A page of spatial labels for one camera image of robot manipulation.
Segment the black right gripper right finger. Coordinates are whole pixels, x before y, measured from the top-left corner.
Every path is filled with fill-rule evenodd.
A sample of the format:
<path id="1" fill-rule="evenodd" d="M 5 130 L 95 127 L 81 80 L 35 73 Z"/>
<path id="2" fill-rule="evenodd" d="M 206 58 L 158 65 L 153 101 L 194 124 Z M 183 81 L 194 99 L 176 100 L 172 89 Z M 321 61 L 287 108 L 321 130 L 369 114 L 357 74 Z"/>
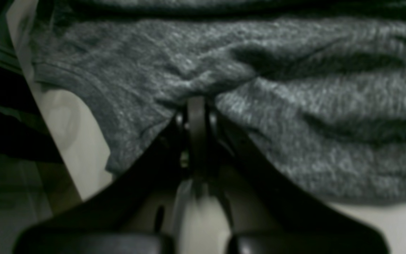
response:
<path id="1" fill-rule="evenodd" d="M 376 229 L 330 208 L 280 173 L 239 126 L 204 103 L 208 136 L 232 157 L 278 229 L 234 233 L 229 254 L 388 254 Z"/>

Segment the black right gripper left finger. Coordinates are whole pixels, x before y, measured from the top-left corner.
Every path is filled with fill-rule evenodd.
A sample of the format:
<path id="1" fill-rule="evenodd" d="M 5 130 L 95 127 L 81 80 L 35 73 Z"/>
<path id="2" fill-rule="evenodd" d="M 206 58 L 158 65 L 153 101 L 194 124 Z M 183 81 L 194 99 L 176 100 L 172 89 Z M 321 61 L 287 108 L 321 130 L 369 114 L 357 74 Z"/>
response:
<path id="1" fill-rule="evenodd" d="M 113 183 L 84 203 L 21 233 L 15 254 L 173 254 L 173 238 L 160 233 L 161 219 L 150 232 L 124 232 L 153 191 L 177 187 L 192 165 L 180 158 L 203 127 L 203 97 L 187 100 L 145 153 Z"/>

